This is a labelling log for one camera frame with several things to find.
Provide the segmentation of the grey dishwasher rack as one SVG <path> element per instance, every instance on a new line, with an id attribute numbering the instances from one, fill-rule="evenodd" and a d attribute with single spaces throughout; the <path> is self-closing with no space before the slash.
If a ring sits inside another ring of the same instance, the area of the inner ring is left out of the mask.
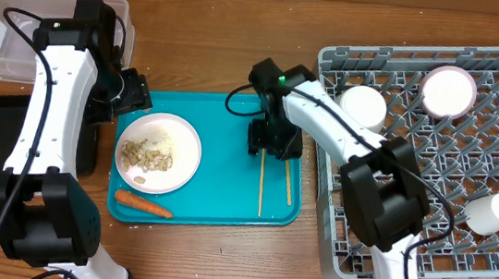
<path id="1" fill-rule="evenodd" d="M 382 134 L 413 146 L 422 176 L 438 189 L 430 199 L 419 249 L 419 279 L 499 279 L 499 231 L 472 232 L 464 209 L 499 193 L 499 47 L 327 46 L 318 54 L 320 81 L 331 97 L 370 86 L 385 101 Z M 476 102 L 461 118 L 422 110 L 420 83 L 437 67 L 461 67 L 476 83 Z"/>

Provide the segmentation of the teal serving tray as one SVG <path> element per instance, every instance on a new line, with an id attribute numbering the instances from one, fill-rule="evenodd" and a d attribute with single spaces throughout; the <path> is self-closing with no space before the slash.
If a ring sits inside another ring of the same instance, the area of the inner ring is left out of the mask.
<path id="1" fill-rule="evenodd" d="M 258 217 L 261 155 L 248 152 L 243 116 L 259 108 L 256 95 L 155 91 L 152 111 L 188 121 L 201 141 L 201 162 L 195 176 L 182 188 L 165 194 L 146 194 L 145 200 L 162 206 L 174 218 L 170 224 L 286 225 L 302 205 L 301 161 L 290 160 L 292 205 L 286 204 L 286 161 L 265 154 L 262 215 Z"/>

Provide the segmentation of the pink rimmed bowl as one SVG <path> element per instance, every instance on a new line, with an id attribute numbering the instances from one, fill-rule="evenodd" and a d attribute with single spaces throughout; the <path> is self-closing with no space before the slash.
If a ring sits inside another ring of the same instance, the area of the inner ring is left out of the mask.
<path id="1" fill-rule="evenodd" d="M 461 67 L 437 67 L 420 83 L 422 108 L 434 118 L 457 119 L 467 114 L 476 102 L 477 86 Z"/>

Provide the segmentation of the orange carrot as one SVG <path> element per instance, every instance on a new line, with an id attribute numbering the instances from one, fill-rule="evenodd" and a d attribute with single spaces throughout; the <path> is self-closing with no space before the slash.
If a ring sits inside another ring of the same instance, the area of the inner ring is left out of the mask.
<path id="1" fill-rule="evenodd" d="M 162 206 L 145 200 L 142 197 L 136 196 L 136 194 L 133 194 L 124 189 L 119 189 L 115 192 L 115 200 L 119 204 L 134 208 L 135 210 L 151 213 L 152 215 L 160 216 L 162 218 L 174 218 L 174 215 L 167 209 L 162 208 Z"/>

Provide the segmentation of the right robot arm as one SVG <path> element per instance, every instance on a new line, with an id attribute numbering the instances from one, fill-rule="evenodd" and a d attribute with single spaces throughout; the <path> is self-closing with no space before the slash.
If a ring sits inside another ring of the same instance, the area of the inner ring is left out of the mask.
<path id="1" fill-rule="evenodd" d="M 301 135 L 310 135 L 339 165 L 344 214 L 371 251 L 375 279 L 417 279 L 414 255 L 430 205 L 408 142 L 362 127 L 303 65 L 284 72 L 264 59 L 249 84 L 261 106 L 249 126 L 249 153 L 299 158 Z"/>

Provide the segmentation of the white plate with food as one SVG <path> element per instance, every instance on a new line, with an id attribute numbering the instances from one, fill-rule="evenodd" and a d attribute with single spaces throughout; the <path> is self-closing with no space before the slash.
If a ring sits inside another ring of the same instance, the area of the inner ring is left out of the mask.
<path id="1" fill-rule="evenodd" d="M 166 172 L 151 172 L 144 184 L 133 182 L 131 176 L 136 171 L 125 172 L 122 167 L 120 146 L 125 139 L 140 140 L 145 133 L 152 130 L 163 130 L 174 143 L 173 165 Z M 201 141 L 197 131 L 184 118 L 168 113 L 154 113 L 139 117 L 127 123 L 117 138 L 115 147 L 113 171 L 130 187 L 146 194 L 165 194 L 186 185 L 201 162 Z"/>

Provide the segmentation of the wooden chopstick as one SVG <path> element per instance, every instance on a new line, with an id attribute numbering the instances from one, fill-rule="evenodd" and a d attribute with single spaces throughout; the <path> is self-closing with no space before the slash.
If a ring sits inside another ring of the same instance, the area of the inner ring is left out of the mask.
<path id="1" fill-rule="evenodd" d="M 262 215 L 262 198 L 263 198 L 263 190 L 264 190 L 264 171 L 265 171 L 265 149 L 261 149 L 261 161 L 260 161 L 260 166 L 261 166 L 261 171 L 260 171 L 260 179 L 259 179 L 259 198 L 258 198 L 258 217 L 260 218 Z"/>
<path id="2" fill-rule="evenodd" d="M 292 187 L 291 187 L 291 167 L 290 167 L 290 160 L 286 160 L 286 163 L 285 163 L 285 168 L 286 168 L 286 204 L 288 207 L 290 207 L 292 205 L 292 195 L 291 195 L 291 190 L 292 190 Z"/>

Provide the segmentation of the white bowl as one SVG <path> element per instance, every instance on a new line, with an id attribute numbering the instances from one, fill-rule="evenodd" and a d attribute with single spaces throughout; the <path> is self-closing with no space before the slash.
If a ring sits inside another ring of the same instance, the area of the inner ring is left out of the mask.
<path id="1" fill-rule="evenodd" d="M 355 86 L 343 91 L 336 98 L 339 106 L 362 127 L 379 133 L 387 116 L 383 96 L 369 86 Z"/>

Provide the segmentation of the clear plastic bin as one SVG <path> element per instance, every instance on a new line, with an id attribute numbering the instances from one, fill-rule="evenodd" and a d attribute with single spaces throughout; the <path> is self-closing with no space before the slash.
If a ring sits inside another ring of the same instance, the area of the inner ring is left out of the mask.
<path id="1" fill-rule="evenodd" d="M 124 68 L 130 66 L 134 50 L 135 27 L 132 24 L 128 0 L 103 0 L 124 21 L 127 38 L 122 57 Z M 40 18 L 72 18 L 77 0 L 0 0 L 0 80 L 32 84 L 35 80 L 35 53 L 13 31 L 4 18 L 7 7 L 22 8 Z M 20 14 L 10 14 L 13 22 L 32 38 L 39 21 Z"/>

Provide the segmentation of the white paper cup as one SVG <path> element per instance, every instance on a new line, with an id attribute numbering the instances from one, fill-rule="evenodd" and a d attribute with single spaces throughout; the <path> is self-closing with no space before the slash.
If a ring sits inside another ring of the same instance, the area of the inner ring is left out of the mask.
<path id="1" fill-rule="evenodd" d="M 499 232 L 499 193 L 468 202 L 464 214 L 471 231 L 481 236 Z"/>

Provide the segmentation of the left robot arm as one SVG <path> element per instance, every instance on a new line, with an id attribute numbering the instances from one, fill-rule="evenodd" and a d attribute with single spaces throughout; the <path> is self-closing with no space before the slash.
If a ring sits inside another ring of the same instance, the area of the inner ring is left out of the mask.
<path id="1" fill-rule="evenodd" d="M 36 80 L 0 171 L 0 248 L 43 278 L 134 279 L 101 245 L 101 215 L 76 163 L 84 124 L 152 106 L 145 77 L 121 63 L 122 22 L 103 0 L 77 0 L 71 18 L 42 18 L 26 37 Z"/>

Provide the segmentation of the food scraps on plate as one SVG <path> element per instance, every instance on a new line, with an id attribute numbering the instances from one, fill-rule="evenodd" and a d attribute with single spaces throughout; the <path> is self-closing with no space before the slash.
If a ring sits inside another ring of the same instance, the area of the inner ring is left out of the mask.
<path id="1" fill-rule="evenodd" d="M 120 146 L 122 167 L 125 172 L 136 171 L 133 182 L 144 184 L 151 172 L 166 172 L 173 165 L 174 143 L 163 130 L 146 132 L 141 139 L 125 139 Z"/>

